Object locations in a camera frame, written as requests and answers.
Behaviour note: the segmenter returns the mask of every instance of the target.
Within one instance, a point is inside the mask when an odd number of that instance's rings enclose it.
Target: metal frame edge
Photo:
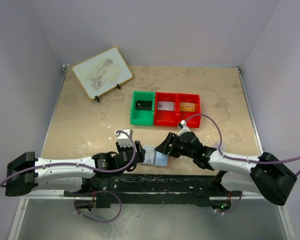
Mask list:
[[[241,68],[239,66],[237,67],[237,69],[238,69],[238,74],[239,74],[239,78],[240,78],[240,82],[241,82],[241,86],[242,86],[246,106],[248,108],[248,112],[249,112],[251,123],[252,123],[255,142],[256,142],[256,145],[258,147],[259,154],[261,155],[264,152],[264,150],[263,150],[261,140],[260,140],[260,137],[259,137],[259,133],[258,133],[258,130],[257,130],[257,125],[256,125],[256,122],[255,122],[255,118],[254,118],[254,115],[253,115],[252,110],[251,110],[250,102],[249,102],[249,99],[248,99],[248,96],[247,96],[245,84],[244,84],[244,81],[243,81],[243,78],[242,78],[242,71],[241,71]],[[288,211],[287,207],[278,206],[278,210],[279,210],[279,214],[280,214],[280,218],[281,218],[281,222],[282,222],[282,226],[283,226],[286,238],[288,240],[295,240],[296,239],[295,232],[294,232],[293,226],[291,224],[291,219],[290,219],[290,215],[289,215],[289,211]]]
[[[26,214],[28,203],[28,199],[20,199],[18,207],[16,209],[8,240],[18,240],[22,223],[24,222],[24,217]]]
[[[42,146],[40,155],[41,155],[42,151],[44,150],[44,148],[45,148],[45,146],[46,146],[46,141],[47,141],[47,137],[48,137],[48,134],[49,134],[50,127],[51,127],[51,122],[52,122],[52,119],[53,119],[54,116],[55,116],[56,109],[57,109],[57,105],[58,105],[59,98],[60,98],[60,94],[61,94],[61,90],[62,90],[62,88],[63,88],[63,86],[64,86],[64,84],[65,84],[67,72],[68,72],[68,70],[69,70],[69,65],[68,65],[68,64],[63,64],[62,66],[63,66],[62,83],[60,84],[60,89],[58,90],[58,96],[57,96],[57,99],[56,99],[56,101],[55,101],[55,103],[54,103],[54,106],[53,106],[53,110],[52,110],[50,122],[49,122],[48,128],[47,128],[47,130],[46,130],[46,134],[45,134],[45,137],[44,137],[44,142],[43,142],[43,146]]]

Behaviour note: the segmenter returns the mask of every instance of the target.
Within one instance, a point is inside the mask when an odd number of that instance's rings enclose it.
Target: small whiteboard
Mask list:
[[[92,100],[133,77],[116,47],[80,62],[72,69]]]

